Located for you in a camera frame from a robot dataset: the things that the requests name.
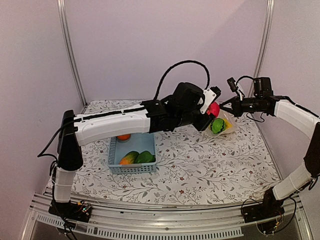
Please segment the yellow toy banana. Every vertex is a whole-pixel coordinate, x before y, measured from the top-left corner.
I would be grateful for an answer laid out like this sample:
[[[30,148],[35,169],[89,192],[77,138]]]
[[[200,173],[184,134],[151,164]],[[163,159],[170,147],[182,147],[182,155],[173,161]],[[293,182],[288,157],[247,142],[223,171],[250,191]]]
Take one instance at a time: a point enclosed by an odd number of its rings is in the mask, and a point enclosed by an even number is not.
[[[226,118],[223,118],[223,121],[224,121],[224,125],[225,125],[225,130],[233,127],[233,125]]]

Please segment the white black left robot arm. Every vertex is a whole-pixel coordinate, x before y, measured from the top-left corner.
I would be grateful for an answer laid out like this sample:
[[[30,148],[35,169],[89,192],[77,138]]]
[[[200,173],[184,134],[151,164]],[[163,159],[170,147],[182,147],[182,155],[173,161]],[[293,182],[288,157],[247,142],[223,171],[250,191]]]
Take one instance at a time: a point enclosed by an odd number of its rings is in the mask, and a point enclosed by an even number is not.
[[[162,100],[100,114],[75,115],[65,111],[57,131],[57,163],[53,170],[52,201],[49,213],[62,220],[88,222],[91,209],[71,202],[71,189],[76,172],[84,161],[81,147],[105,138],[127,134],[172,132],[178,127],[193,125],[199,132],[214,120],[209,106],[219,97],[218,87],[201,89],[181,82],[174,93]]]

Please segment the clear zip top bag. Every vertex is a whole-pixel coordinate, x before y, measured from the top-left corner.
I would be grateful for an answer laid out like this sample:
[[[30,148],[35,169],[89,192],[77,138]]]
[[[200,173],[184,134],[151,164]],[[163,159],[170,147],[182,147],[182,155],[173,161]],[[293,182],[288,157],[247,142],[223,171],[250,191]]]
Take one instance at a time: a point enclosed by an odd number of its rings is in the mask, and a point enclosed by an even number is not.
[[[217,102],[213,102],[209,106],[207,113],[211,113],[215,116],[215,119],[208,127],[214,136],[231,134],[236,130],[236,122],[231,114],[220,109]]]

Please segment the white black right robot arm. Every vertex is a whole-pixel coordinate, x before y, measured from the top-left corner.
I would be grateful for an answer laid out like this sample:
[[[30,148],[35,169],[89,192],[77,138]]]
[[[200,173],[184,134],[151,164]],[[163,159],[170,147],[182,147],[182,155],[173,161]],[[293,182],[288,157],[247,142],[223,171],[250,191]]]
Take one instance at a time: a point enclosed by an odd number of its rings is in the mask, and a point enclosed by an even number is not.
[[[311,190],[320,178],[320,117],[295,103],[289,96],[275,95],[269,77],[250,77],[253,95],[245,97],[239,81],[227,83],[236,96],[220,104],[220,108],[235,117],[244,113],[263,113],[288,124],[295,133],[285,133],[276,139],[284,153],[276,153],[276,161],[287,170],[287,176],[264,192],[261,203],[241,207],[246,223],[283,215],[286,200],[304,189]]]

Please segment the green toy watermelon ball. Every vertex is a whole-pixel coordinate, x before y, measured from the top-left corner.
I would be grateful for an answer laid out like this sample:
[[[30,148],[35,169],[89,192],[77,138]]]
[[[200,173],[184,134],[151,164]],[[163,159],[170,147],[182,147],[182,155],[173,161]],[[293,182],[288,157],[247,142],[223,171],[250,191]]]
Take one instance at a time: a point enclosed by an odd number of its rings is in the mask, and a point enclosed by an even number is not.
[[[225,123],[222,118],[216,118],[211,124],[210,129],[213,134],[219,134],[225,130]]]

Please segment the orange toy orange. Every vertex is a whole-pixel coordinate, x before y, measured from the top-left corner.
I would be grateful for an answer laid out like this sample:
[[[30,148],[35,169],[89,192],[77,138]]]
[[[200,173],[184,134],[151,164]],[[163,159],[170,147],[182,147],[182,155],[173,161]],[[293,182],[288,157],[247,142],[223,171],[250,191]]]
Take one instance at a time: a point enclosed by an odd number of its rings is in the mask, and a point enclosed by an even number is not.
[[[119,141],[127,141],[131,138],[131,134],[119,135],[116,137]]]

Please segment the red toy apple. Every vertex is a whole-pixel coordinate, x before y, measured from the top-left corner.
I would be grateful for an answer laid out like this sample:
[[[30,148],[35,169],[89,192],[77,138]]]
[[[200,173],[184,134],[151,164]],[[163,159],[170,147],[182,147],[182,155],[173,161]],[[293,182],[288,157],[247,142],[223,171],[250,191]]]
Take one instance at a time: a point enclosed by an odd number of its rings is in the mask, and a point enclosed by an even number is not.
[[[220,114],[220,106],[217,102],[213,102],[209,105],[209,107],[207,108],[206,113],[208,115],[212,115],[215,118],[217,118]]]

